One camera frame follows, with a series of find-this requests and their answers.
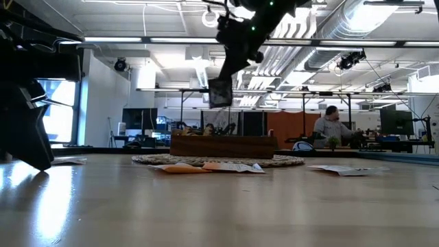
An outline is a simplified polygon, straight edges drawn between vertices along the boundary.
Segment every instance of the wooden box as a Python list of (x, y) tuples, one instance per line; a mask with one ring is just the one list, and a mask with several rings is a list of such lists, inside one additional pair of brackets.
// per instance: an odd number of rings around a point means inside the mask
[(171, 136), (171, 155), (273, 158), (275, 137)]

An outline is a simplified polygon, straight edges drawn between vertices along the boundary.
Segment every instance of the table surface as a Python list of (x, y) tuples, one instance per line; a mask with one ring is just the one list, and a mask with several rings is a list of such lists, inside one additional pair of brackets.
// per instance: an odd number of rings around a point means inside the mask
[(154, 172), (130, 155), (38, 174), (0, 165), (2, 246), (437, 246), (439, 169), (354, 158), (307, 165), (389, 167), (340, 177), (306, 168), (267, 174)]

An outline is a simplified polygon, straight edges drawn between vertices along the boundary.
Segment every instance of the orange paper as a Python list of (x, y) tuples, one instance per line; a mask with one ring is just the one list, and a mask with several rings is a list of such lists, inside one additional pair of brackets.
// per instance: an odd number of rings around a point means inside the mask
[(210, 172), (208, 170), (202, 169), (201, 167), (194, 167), (185, 163), (178, 163), (175, 165), (148, 165), (148, 167), (161, 169), (171, 174), (196, 174)]

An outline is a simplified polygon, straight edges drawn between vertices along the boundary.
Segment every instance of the round woven mat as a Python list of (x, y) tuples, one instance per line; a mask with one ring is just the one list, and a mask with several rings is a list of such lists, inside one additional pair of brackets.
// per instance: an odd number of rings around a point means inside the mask
[(244, 165), (253, 165), (258, 163), (261, 167), (282, 167), (288, 165), (303, 165), (303, 158), (274, 155), (271, 159), (265, 158), (216, 158), (216, 157), (191, 157), (191, 156), (172, 156), (170, 154), (149, 154), (132, 157), (134, 162), (147, 165), (168, 165), (178, 162), (186, 163), (193, 166), (203, 166), (204, 162), (220, 163), (239, 163)]

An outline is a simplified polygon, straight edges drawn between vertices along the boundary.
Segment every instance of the computer monitor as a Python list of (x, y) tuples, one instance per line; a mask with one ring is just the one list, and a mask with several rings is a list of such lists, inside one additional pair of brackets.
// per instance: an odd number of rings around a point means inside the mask
[(155, 130), (157, 128), (157, 108), (125, 108), (122, 122), (127, 130)]
[(379, 115), (382, 134), (414, 134), (411, 112), (381, 109)]

